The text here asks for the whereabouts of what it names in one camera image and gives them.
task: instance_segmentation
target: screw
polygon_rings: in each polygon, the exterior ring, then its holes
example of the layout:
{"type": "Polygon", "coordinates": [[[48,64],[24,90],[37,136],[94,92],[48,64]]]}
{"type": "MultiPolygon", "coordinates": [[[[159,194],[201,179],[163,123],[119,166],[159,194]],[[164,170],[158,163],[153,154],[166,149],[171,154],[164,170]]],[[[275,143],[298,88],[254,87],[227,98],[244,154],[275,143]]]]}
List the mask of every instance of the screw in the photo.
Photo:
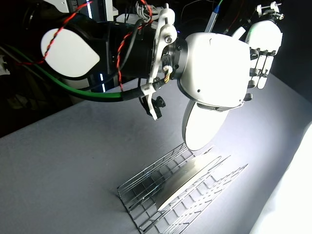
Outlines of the screw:
{"type": "Polygon", "coordinates": [[[172,42],[172,37],[171,37],[171,36],[166,36],[166,37],[165,37],[165,42],[166,42],[167,44],[171,43],[171,42],[172,42]]]}

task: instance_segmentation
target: white light strip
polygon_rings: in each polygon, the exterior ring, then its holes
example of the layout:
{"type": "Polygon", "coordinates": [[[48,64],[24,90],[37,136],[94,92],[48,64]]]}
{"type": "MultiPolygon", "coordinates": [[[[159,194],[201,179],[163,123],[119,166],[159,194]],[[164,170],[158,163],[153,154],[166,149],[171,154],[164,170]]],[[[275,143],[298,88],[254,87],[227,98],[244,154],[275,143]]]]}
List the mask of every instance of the white light strip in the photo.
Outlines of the white light strip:
{"type": "MultiPolygon", "coordinates": [[[[100,76],[101,80],[103,81],[103,74],[100,73],[99,76],[100,76]]],[[[102,88],[103,88],[103,93],[105,93],[106,90],[105,90],[104,84],[102,84],[102,88]]]]}
{"type": "Polygon", "coordinates": [[[87,5],[87,8],[88,8],[89,18],[92,18],[92,13],[91,13],[91,6],[90,6],[90,4],[87,5]]]}

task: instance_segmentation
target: gray table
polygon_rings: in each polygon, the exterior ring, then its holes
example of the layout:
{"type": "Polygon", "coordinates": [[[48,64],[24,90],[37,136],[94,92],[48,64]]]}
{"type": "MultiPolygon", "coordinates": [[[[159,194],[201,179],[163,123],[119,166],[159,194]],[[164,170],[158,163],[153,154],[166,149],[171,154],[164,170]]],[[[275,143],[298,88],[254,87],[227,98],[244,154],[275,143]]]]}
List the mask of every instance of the gray table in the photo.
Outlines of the gray table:
{"type": "MultiPolygon", "coordinates": [[[[182,142],[188,100],[173,81],[158,94],[156,122],[138,100],[85,101],[0,139],[0,233],[136,234],[116,188],[182,142]]],[[[248,233],[312,121],[274,76],[253,94],[213,139],[249,167],[186,233],[248,233]]]]}

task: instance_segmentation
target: dish rack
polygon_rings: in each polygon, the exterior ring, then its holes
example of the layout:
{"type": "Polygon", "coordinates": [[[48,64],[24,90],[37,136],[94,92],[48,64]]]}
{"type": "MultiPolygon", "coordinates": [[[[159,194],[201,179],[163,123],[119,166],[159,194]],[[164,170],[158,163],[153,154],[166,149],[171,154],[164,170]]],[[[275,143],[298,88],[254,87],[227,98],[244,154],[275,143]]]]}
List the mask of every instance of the dish rack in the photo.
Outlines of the dish rack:
{"type": "Polygon", "coordinates": [[[118,196],[141,234],[180,234],[241,173],[247,164],[216,180],[212,173],[228,158],[157,211],[155,199],[165,181],[195,155],[183,143],[118,187],[118,196]]]}

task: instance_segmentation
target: white plate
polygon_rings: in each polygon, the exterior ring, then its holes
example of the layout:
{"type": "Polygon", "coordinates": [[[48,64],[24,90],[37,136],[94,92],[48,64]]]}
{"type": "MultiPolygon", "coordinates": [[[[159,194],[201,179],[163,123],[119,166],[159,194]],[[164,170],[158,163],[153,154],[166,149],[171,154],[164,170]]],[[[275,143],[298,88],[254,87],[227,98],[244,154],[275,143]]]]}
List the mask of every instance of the white plate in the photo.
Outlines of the white plate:
{"type": "Polygon", "coordinates": [[[176,197],[205,175],[221,159],[212,148],[207,153],[197,156],[177,170],[165,183],[156,198],[158,211],[163,210],[176,197]]]}
{"type": "Polygon", "coordinates": [[[186,146],[195,151],[207,145],[222,126],[228,112],[202,109],[190,100],[182,123],[182,136],[186,146]]]}

